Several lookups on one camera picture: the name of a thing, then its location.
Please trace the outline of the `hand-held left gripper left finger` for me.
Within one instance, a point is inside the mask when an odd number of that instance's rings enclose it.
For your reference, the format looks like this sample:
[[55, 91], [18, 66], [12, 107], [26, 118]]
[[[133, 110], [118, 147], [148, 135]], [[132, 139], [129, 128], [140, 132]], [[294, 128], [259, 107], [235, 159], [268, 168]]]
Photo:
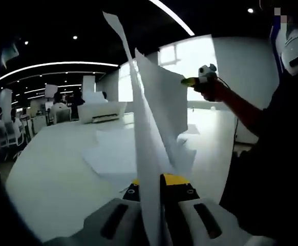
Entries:
[[145, 245], [139, 181], [133, 180], [122, 198], [114, 198], [89, 215], [83, 228], [46, 245]]

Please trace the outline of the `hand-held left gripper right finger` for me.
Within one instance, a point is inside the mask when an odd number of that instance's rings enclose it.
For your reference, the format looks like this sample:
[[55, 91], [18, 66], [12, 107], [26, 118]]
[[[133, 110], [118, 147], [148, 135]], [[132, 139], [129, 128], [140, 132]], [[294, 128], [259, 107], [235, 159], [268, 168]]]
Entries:
[[181, 176], [162, 174], [160, 196], [172, 245], [275, 245], [271, 238], [242, 229], [233, 214], [200, 198]]

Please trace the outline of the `person's right hand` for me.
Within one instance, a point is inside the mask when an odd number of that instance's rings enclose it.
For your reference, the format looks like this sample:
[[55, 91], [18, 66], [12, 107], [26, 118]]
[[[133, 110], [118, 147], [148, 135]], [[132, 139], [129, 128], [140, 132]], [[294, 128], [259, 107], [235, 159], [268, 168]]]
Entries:
[[204, 83], [196, 83], [194, 90], [200, 93], [206, 101], [221, 102], [225, 86], [218, 78], [211, 78]]

